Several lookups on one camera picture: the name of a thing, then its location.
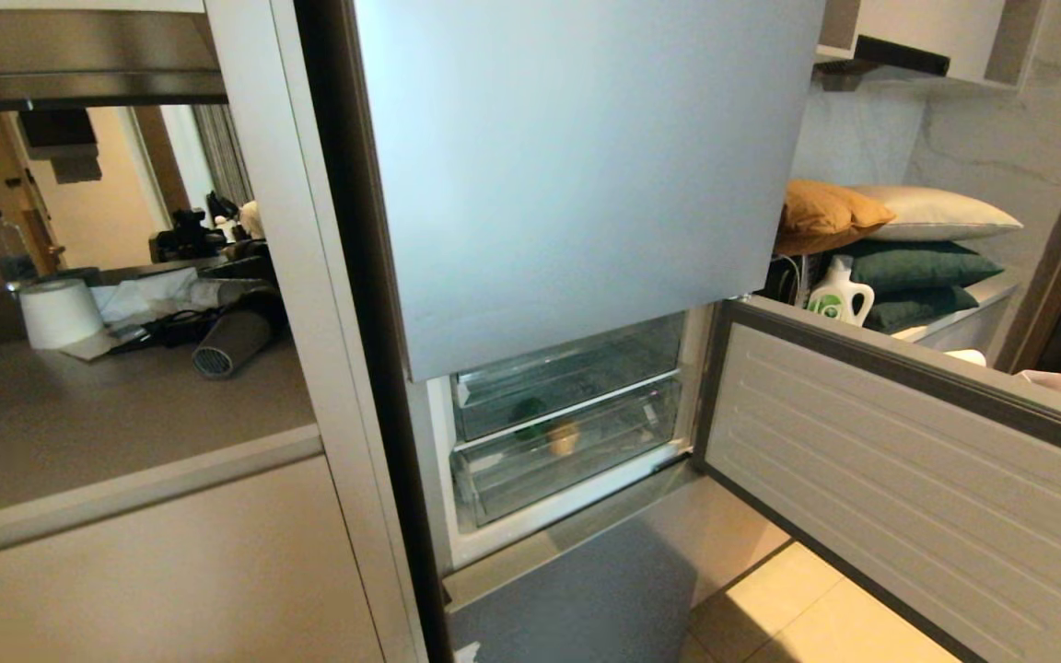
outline white plastic bottle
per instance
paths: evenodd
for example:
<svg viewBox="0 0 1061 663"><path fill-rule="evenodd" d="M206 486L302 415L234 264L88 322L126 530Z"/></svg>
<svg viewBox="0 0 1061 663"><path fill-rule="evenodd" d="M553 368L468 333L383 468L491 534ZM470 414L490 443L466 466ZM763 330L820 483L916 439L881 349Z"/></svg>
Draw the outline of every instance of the white plastic bottle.
<svg viewBox="0 0 1061 663"><path fill-rule="evenodd" d="M825 278L821 278L813 293L808 294L808 310L842 322L863 326L870 307L875 304L875 291L864 282L850 281L854 259L850 256L834 256ZM862 307L854 310L854 299L862 295Z"/></svg>

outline bottle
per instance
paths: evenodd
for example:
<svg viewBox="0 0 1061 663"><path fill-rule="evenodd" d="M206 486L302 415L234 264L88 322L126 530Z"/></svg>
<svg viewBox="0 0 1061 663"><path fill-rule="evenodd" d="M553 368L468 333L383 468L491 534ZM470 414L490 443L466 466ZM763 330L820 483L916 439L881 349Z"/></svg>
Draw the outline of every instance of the bottle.
<svg viewBox="0 0 1061 663"><path fill-rule="evenodd" d="M850 256L834 256L825 278L821 278L813 293L808 294L808 310L825 317L840 319L863 327L870 307L875 304L875 291L864 282L850 281L854 259ZM860 295L862 307L855 311L854 300Z"/></svg>
<svg viewBox="0 0 1061 663"><path fill-rule="evenodd" d="M38 277L35 261L27 251L27 242L22 230L16 224L3 219L0 210L0 276L7 284L7 290L16 290L12 285L27 282Z"/></svg>

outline white pillow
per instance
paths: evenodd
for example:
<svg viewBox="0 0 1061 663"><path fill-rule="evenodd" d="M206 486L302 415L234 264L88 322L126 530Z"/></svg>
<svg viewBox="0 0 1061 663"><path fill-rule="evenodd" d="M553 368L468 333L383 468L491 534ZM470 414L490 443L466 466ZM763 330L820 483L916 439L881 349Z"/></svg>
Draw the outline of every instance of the white pillow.
<svg viewBox="0 0 1061 663"><path fill-rule="evenodd" d="M1023 229L989 203L923 186L851 186L887 206L897 217L867 235L882 242L954 242Z"/></svg>

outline refrigerator door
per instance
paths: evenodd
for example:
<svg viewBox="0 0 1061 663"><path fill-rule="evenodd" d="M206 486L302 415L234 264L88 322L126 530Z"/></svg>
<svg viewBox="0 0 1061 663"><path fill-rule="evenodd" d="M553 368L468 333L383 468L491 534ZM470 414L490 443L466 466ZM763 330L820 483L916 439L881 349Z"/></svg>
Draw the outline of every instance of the refrigerator door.
<svg viewBox="0 0 1061 663"><path fill-rule="evenodd" d="M762 286L822 8L355 3L414 381Z"/></svg>
<svg viewBox="0 0 1061 663"><path fill-rule="evenodd" d="M962 660L1061 660L1061 395L766 299L719 316L702 469Z"/></svg>

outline freezer door liner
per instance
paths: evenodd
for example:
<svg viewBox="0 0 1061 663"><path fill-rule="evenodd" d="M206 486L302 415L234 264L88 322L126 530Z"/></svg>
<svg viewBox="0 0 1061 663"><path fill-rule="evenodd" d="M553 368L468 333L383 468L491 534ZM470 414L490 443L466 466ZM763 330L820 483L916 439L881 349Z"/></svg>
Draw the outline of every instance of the freezer door liner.
<svg viewBox="0 0 1061 663"><path fill-rule="evenodd" d="M962 659L1061 660L1061 395L766 299L716 329L705 471Z"/></svg>

